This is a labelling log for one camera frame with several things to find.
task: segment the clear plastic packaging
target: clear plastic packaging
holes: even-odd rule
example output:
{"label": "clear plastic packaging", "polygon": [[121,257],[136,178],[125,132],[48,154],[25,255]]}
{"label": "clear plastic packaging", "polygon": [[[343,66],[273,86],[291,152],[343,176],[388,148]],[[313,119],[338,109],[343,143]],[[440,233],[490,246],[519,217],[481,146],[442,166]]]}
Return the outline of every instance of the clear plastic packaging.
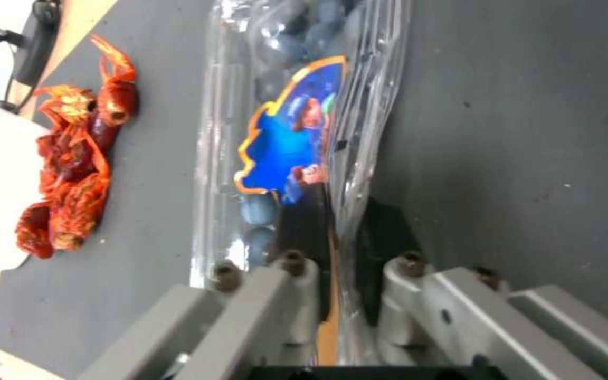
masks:
{"label": "clear plastic packaging", "polygon": [[[191,286],[209,286],[219,260],[246,271],[264,265],[280,207],[296,203],[305,186],[326,183],[341,243],[333,260],[341,322],[367,332],[355,318],[362,313],[352,237],[400,82],[409,6],[215,0],[196,142]],[[355,337],[340,331],[341,363],[362,363]]]}

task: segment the bolt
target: bolt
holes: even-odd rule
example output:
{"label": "bolt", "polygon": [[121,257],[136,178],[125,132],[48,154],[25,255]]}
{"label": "bolt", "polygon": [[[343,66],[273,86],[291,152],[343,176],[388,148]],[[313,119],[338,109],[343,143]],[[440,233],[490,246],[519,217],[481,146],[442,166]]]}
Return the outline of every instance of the bolt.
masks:
{"label": "bolt", "polygon": [[405,276],[421,277],[425,274],[426,260],[419,251],[405,251],[398,256],[398,267]]}
{"label": "bolt", "polygon": [[241,270],[229,260],[222,260],[213,269],[213,287],[222,293],[231,293],[241,286]]}
{"label": "bolt", "polygon": [[475,273],[475,277],[485,284],[489,286],[493,291],[499,291],[499,283],[501,279],[496,271],[487,269],[485,267],[475,267],[473,268],[473,272]]}
{"label": "bolt", "polygon": [[300,250],[287,250],[281,254],[280,268],[294,277],[299,277],[306,270],[306,258]]}

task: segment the wooden surface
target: wooden surface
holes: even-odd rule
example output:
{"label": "wooden surface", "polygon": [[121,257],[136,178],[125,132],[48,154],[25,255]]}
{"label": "wooden surface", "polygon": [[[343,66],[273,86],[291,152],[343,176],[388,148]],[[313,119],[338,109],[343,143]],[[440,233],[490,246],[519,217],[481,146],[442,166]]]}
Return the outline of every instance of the wooden surface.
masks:
{"label": "wooden surface", "polygon": [[[64,0],[58,40],[44,70],[42,82],[49,73],[58,67],[67,54],[75,48],[115,2],[116,0]],[[15,83],[9,100],[14,103],[19,102],[25,96],[27,90],[26,86]],[[32,118],[35,104],[36,99],[32,97],[22,109],[20,115]],[[334,365],[336,363],[338,310],[334,276],[331,291],[332,307],[329,322],[321,325],[318,335],[318,362],[320,365]],[[58,377],[4,351],[0,351],[0,378],[36,380],[57,379]]]}

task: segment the label with orange border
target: label with orange border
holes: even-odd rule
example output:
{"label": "label with orange border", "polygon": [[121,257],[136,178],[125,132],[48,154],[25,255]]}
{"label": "label with orange border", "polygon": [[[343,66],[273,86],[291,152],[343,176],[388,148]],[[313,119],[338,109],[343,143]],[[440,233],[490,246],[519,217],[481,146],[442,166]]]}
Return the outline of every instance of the label with orange border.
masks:
{"label": "label with orange border", "polygon": [[309,63],[278,99],[256,111],[239,147],[244,164],[234,176],[239,192],[275,192],[289,204],[307,185],[326,180],[323,157],[345,66],[342,55]]}

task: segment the gray table surface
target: gray table surface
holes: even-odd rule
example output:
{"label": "gray table surface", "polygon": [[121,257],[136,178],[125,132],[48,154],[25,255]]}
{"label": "gray table surface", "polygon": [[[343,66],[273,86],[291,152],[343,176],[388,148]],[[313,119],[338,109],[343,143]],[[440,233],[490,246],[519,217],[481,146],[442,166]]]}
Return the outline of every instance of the gray table surface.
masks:
{"label": "gray table surface", "polygon": [[[209,2],[121,0],[95,32],[140,69],[104,221],[0,279],[0,348],[75,377],[188,281]],[[440,268],[555,283],[608,316],[608,2],[419,0],[374,183]],[[99,88],[84,41],[48,80]]]}
{"label": "gray table surface", "polygon": [[413,2],[373,188],[437,267],[608,317],[608,2]]}
{"label": "gray table surface", "polygon": [[[116,141],[104,219],[82,250],[2,273],[0,349],[75,378],[169,287],[188,284],[209,11],[209,1],[120,0],[95,26],[133,59],[140,113]],[[84,39],[45,84],[97,90],[98,63]]]}

